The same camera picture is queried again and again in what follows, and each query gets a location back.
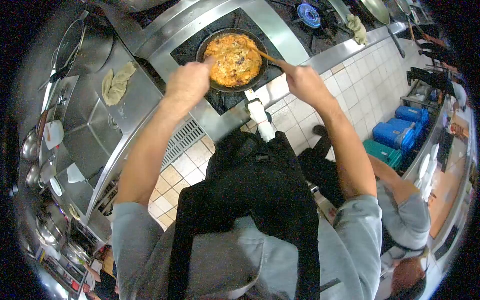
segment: white container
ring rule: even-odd
[[[50,150],[59,145],[63,141],[63,125],[59,120],[48,122],[45,124],[43,138],[47,149]]]

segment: white cloth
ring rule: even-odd
[[[268,143],[271,139],[275,138],[275,131],[273,130],[272,124],[268,121],[262,103],[260,101],[249,103],[248,111],[250,112],[250,118],[257,122],[258,132],[260,132],[262,139]]]
[[[95,270],[97,273],[100,274],[100,270],[102,269],[102,263],[99,260],[94,260],[92,265],[90,266],[93,270]],[[85,283],[90,286],[90,291],[93,291],[95,288],[95,279],[92,275],[92,273],[88,272],[86,278],[85,278]]]
[[[110,69],[102,81],[102,96],[105,104],[108,106],[115,105],[127,90],[127,82],[135,73],[136,68],[129,61],[113,76],[113,69]]]
[[[461,84],[452,81],[453,91],[455,92],[455,99],[458,101],[460,107],[467,103],[467,93]]]
[[[368,43],[367,41],[367,30],[365,29],[365,26],[361,23],[361,20],[358,16],[355,16],[353,14],[348,14],[347,15],[347,27],[353,31],[354,39],[357,43],[359,44],[364,44],[366,45]]]

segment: white tiled floor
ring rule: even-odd
[[[426,56],[419,56],[411,41],[399,39],[399,42],[406,53],[405,59],[389,38],[321,74],[362,141],[371,138],[372,128],[378,122],[394,116],[401,104],[400,97],[408,90],[405,72],[410,67],[424,68],[431,63]],[[285,132],[297,155],[315,146],[319,137],[312,134],[312,127],[323,122],[308,104],[290,94],[267,111],[272,114],[274,127]],[[249,121],[241,129],[255,132],[256,124]],[[213,142],[206,136],[162,172],[150,198],[149,211],[163,228],[176,218],[181,189],[205,179],[208,160],[214,152]],[[332,150],[327,158],[335,159]]]

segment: gray shirt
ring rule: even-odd
[[[379,285],[382,211],[363,195],[337,212],[333,226],[318,224],[321,284],[340,283],[321,299],[373,299]],[[147,208],[137,203],[114,207],[113,255],[120,299],[166,299],[173,223],[164,234]],[[197,235],[193,241],[187,296],[193,299],[293,299],[297,248],[261,233],[250,217],[229,232]]]
[[[427,244],[431,226],[430,212],[419,193],[397,205],[392,193],[379,181],[377,198],[382,208],[383,225],[394,241],[410,249],[420,249]],[[399,247],[392,247],[381,257],[382,274],[393,271],[393,260],[419,256],[422,253],[423,250],[406,252]]]

